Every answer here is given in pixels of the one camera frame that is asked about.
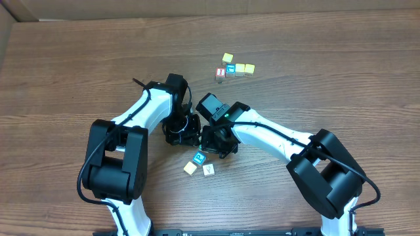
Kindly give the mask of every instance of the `cube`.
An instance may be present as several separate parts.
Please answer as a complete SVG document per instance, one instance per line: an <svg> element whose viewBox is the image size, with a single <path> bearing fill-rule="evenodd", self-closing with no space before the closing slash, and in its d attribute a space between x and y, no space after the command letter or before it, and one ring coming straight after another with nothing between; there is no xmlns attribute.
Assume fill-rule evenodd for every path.
<svg viewBox="0 0 420 236"><path fill-rule="evenodd" d="M215 175L213 164L203 165L204 177Z"/></svg>
<svg viewBox="0 0 420 236"><path fill-rule="evenodd" d="M245 64L236 64L235 76L243 76L245 73Z"/></svg>
<svg viewBox="0 0 420 236"><path fill-rule="evenodd" d="M216 80L225 81L226 80L226 69L216 68Z"/></svg>
<svg viewBox="0 0 420 236"><path fill-rule="evenodd" d="M197 167L194 164L192 164L191 161L189 161L184 167L184 171L187 172L190 176L192 176L196 170Z"/></svg>
<svg viewBox="0 0 420 236"><path fill-rule="evenodd" d="M194 155L194 158L192 159L193 162L195 162L197 165L202 166L205 162L205 155L199 151Z"/></svg>
<svg viewBox="0 0 420 236"><path fill-rule="evenodd" d="M227 64L226 65L226 77L235 77L235 65Z"/></svg>
<svg viewBox="0 0 420 236"><path fill-rule="evenodd" d="M222 65L225 66L227 65L227 63L231 63L233 58L234 58L234 55L225 53L223 55Z"/></svg>
<svg viewBox="0 0 420 236"><path fill-rule="evenodd" d="M254 75L254 69L255 69L254 65L246 64L245 65L245 76L246 77L252 77Z"/></svg>

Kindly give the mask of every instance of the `yellow block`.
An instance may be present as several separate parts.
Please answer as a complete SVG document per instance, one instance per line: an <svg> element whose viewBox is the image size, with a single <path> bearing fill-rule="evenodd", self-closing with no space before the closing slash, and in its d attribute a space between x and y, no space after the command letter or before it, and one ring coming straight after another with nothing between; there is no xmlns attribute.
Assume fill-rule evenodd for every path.
<svg viewBox="0 0 420 236"><path fill-rule="evenodd" d="M196 170L197 170L197 167L194 164L192 164L191 161L189 161L184 167L184 171L187 172L191 176L195 173Z"/></svg>
<svg viewBox="0 0 420 236"><path fill-rule="evenodd" d="M231 63L233 58L234 58L234 55L225 53L223 55L222 65L225 66L227 63Z"/></svg>
<svg viewBox="0 0 420 236"><path fill-rule="evenodd" d="M254 75L255 66L252 64L246 64L245 66L245 76L252 77Z"/></svg>
<svg viewBox="0 0 420 236"><path fill-rule="evenodd" d="M235 76L243 76L245 72L245 64L236 64Z"/></svg>

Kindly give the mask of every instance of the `wooden table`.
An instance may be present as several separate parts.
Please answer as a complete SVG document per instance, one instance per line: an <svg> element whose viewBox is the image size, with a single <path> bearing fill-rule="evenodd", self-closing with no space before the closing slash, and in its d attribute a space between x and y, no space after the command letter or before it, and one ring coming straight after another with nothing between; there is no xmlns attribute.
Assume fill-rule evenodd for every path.
<svg viewBox="0 0 420 236"><path fill-rule="evenodd" d="M254 78L216 84L224 52L255 64ZM420 234L420 10L396 10L15 24L0 77L0 235L114 229L75 190L89 127L138 100L132 77L168 73L188 80L194 104L212 92L295 130L334 132L383 194L358 225ZM189 177L196 151L151 135L142 198L157 228L320 225L277 159L240 146L209 156L215 176ZM372 198L365 185L360 203Z"/></svg>

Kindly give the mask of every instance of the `small cube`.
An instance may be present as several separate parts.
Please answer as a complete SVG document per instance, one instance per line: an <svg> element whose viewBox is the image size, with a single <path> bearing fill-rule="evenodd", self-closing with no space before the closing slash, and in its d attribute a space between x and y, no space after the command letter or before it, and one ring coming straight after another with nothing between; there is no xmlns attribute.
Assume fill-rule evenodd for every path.
<svg viewBox="0 0 420 236"><path fill-rule="evenodd" d="M204 177L215 175L213 164L203 165Z"/></svg>
<svg viewBox="0 0 420 236"><path fill-rule="evenodd" d="M227 63L231 63L233 58L234 58L234 55L225 53L223 55L222 65L225 66L227 65Z"/></svg>
<svg viewBox="0 0 420 236"><path fill-rule="evenodd" d="M254 75L255 66L253 64L246 64L245 65L245 76L252 77Z"/></svg>
<svg viewBox="0 0 420 236"><path fill-rule="evenodd" d="M225 81L226 80L226 69L216 68L216 81Z"/></svg>
<svg viewBox="0 0 420 236"><path fill-rule="evenodd" d="M197 170L197 167L194 164L192 164L191 161L189 161L184 167L184 171L187 172L191 176L195 173L196 170Z"/></svg>
<svg viewBox="0 0 420 236"><path fill-rule="evenodd" d="M195 162L197 165L202 166L205 162L205 155L199 151L194 155L194 158L192 159L193 162Z"/></svg>
<svg viewBox="0 0 420 236"><path fill-rule="evenodd" d="M235 77L235 65L227 64L226 65L226 77Z"/></svg>
<svg viewBox="0 0 420 236"><path fill-rule="evenodd" d="M243 76L245 73L245 64L236 64L235 76Z"/></svg>

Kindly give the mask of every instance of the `white block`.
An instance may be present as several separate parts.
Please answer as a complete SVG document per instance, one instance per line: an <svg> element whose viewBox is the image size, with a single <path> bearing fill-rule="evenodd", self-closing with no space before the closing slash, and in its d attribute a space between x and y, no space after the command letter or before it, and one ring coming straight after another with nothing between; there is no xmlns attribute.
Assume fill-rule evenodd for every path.
<svg viewBox="0 0 420 236"><path fill-rule="evenodd" d="M213 164L203 165L204 176L212 176L215 175L215 169L213 168Z"/></svg>

